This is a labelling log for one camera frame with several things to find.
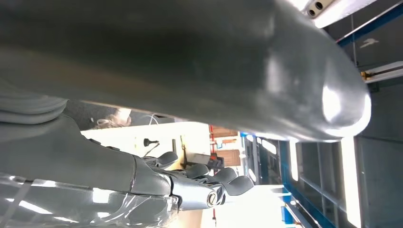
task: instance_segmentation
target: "clear plastic cover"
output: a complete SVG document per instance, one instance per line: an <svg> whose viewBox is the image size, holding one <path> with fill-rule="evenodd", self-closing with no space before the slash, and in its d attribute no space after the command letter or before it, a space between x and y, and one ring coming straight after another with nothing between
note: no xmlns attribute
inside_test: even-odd
<svg viewBox="0 0 403 228"><path fill-rule="evenodd" d="M0 173L0 228L166 227L178 214L176 197L151 197L26 181Z"/></svg>

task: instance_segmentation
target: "cable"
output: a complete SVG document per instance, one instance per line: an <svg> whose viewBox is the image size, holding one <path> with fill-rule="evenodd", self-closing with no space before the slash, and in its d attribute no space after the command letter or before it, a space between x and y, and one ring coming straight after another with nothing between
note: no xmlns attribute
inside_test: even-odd
<svg viewBox="0 0 403 228"><path fill-rule="evenodd" d="M154 115L155 114L152 114L152 115L146 115L146 116L149 116L149 117L151 117L151 119L150 119L150 122L148 123L148 125L151 125L151 122L154 120L155 121L155 123L157 124L157 125L159 125L158 124L158 121L154 118Z"/></svg>
<svg viewBox="0 0 403 228"><path fill-rule="evenodd" d="M150 120L150 122L149 122L148 125L151 125L151 122L152 122L153 120L155 121L155 123L156 123L157 125L159 125L159 123L158 123L158 121L156 120L156 118L155 118L154 116L152 116L152 115L143 115L143 116L141 116L140 118L136 119L136 121L134 121L134 123L137 122L137 121L140 120L140 119L143 119L143 118L146 117L146 116L148 116L148 117L151 118L151 120Z"/></svg>
<svg viewBox="0 0 403 228"><path fill-rule="evenodd" d="M147 151L147 153L145 153L145 155L143 157L147 156L152 150L154 150L159 145L160 145L160 143L157 143L153 148L151 148L151 150Z"/></svg>
<svg viewBox="0 0 403 228"><path fill-rule="evenodd" d="M98 119L96 121L96 126L92 129L105 129L105 128L114 128L114 127L128 127L132 123L132 118L130 116L126 121L123 121L119 117L114 114L110 114L105 119Z"/></svg>

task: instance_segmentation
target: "blue steel beam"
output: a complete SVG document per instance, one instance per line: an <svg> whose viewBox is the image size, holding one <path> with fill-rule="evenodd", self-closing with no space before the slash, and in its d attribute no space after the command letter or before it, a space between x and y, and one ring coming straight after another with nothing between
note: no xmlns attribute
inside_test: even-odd
<svg viewBox="0 0 403 228"><path fill-rule="evenodd" d="M344 47L350 42L354 42L354 40L359 39L360 37L374 31L375 29L381 27L382 25L390 22L391 20L401 16L403 14L403 1L398 2L394 6L385 10L381 14L367 21L363 25L354 29L350 33L347 33L345 36L341 37L336 41L336 43Z"/></svg>

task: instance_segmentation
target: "metal rail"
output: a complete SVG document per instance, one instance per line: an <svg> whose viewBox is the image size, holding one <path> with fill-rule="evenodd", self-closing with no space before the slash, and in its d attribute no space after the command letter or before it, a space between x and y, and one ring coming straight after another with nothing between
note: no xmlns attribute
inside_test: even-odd
<svg viewBox="0 0 403 228"><path fill-rule="evenodd" d="M326 197L328 200L330 200L332 203L337 205L338 208L340 208L342 211L346 212L345 206L341 204L341 202L336 199L334 196L332 196L329 192L322 190L319 186L317 186L315 183L311 182L304 176L299 177L303 182L305 182L307 185L311 186L313 189L315 189L317 192L319 192L321 195Z"/></svg>
<svg viewBox="0 0 403 228"><path fill-rule="evenodd" d="M321 159L321 154L320 154L320 148L319 148L319 144L317 143L317 157L319 160L319 179L320 179L320 189L322 191L325 191L325 184L324 184L324 180L323 180L323 166L322 166L322 159ZM325 196L323 194L321 194L322 197L322 213L324 216L326 216L326 201L325 201Z"/></svg>
<svg viewBox="0 0 403 228"><path fill-rule="evenodd" d="M394 62L362 72L365 83L379 82L403 76L403 61Z"/></svg>
<svg viewBox="0 0 403 228"><path fill-rule="evenodd" d="M300 223L302 227L304 228L312 228L311 224L307 221L306 218L301 214L301 212L298 211L298 209L294 206L291 205L291 203L286 203L286 209L289 211L291 214L292 218Z"/></svg>

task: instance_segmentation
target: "fluorescent light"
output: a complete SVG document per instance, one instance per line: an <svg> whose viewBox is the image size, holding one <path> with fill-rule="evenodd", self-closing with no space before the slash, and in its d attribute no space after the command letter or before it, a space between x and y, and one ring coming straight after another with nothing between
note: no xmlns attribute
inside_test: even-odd
<svg viewBox="0 0 403 228"><path fill-rule="evenodd" d="M273 192L273 195L277 197L291 196L291 192Z"/></svg>
<svg viewBox="0 0 403 228"><path fill-rule="evenodd" d="M270 133L256 133L255 136L256 137L266 138L266 139L287 140L284 137L278 136L276 134L270 134Z"/></svg>
<svg viewBox="0 0 403 228"><path fill-rule="evenodd" d="M276 146L273 145L273 144L271 144L271 143L269 143L269 142L267 142L266 140L262 140L262 146L263 146L266 150L270 151L272 154L277 154L277 148L276 148Z"/></svg>
<svg viewBox="0 0 403 228"><path fill-rule="evenodd" d="M355 163L354 137L341 140L343 160L345 209L347 220L356 227L361 227L360 203L358 197L358 178Z"/></svg>
<svg viewBox="0 0 403 228"><path fill-rule="evenodd" d="M256 176L251 169L248 170L248 174L249 174L250 178L252 178L252 181L256 182Z"/></svg>
<svg viewBox="0 0 403 228"><path fill-rule="evenodd" d="M290 141L290 161L291 161L291 176L292 179L298 181L298 163L297 163L297 148L295 142Z"/></svg>
<svg viewBox="0 0 403 228"><path fill-rule="evenodd" d="M250 135L250 134L248 134L248 135L246 136L246 139L249 140L249 141L251 141L251 142L253 142L253 136Z"/></svg>
<svg viewBox="0 0 403 228"><path fill-rule="evenodd" d="M282 189L284 187L284 185L282 185L282 184L270 184L270 185L264 185L264 188L265 189L271 189L271 190L274 190L274 189Z"/></svg>

